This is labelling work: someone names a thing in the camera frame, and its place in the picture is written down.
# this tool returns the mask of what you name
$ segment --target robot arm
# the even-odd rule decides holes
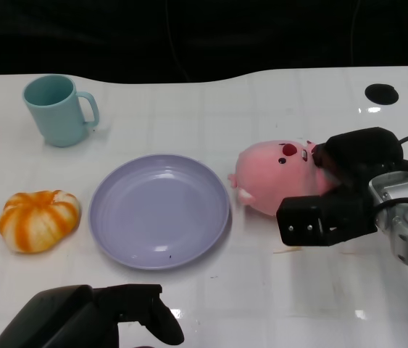
[[[316,166],[342,184],[324,196],[284,199],[276,214],[283,242],[330,246],[379,227],[396,258],[408,265],[408,161],[402,142],[388,130],[370,128],[318,145]]]

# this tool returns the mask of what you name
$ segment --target mug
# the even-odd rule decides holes
[[[89,101],[94,121],[85,121],[78,97]],[[23,90],[23,100],[41,135],[54,146],[66,147],[82,141],[88,135],[86,127],[95,127],[99,123],[94,97],[86,92],[77,92],[75,83],[66,76],[37,78]]]

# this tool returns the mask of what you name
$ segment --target purple plate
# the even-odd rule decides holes
[[[125,163],[94,193],[89,225],[97,244],[133,268],[159,270],[205,253],[225,230],[228,193],[205,165],[158,154]]]

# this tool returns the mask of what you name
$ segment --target table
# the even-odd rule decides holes
[[[62,189],[83,206],[79,229],[50,252],[12,254],[0,237],[0,333],[37,292],[71,284],[160,283],[181,324],[182,347],[408,347],[408,267],[383,233],[330,248],[286,251],[275,220],[236,201],[238,153],[257,141],[327,140],[381,126],[408,135],[408,67],[272,70],[213,83],[117,85],[74,77],[91,92],[101,123],[70,148],[44,144],[22,102],[36,75],[0,76],[0,212],[19,191]],[[389,83],[399,101],[364,95]],[[87,103],[82,108],[92,117]],[[408,159],[408,144],[404,146]],[[144,154],[174,153],[210,166],[230,192],[232,228],[211,252],[165,272],[107,258],[88,230],[91,196],[109,172]],[[137,323],[120,346],[167,347]]]

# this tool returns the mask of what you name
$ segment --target pumpkin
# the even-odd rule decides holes
[[[57,191],[18,193],[10,197],[0,217],[0,234],[16,252],[43,252],[68,235],[80,219],[80,204],[72,194]]]

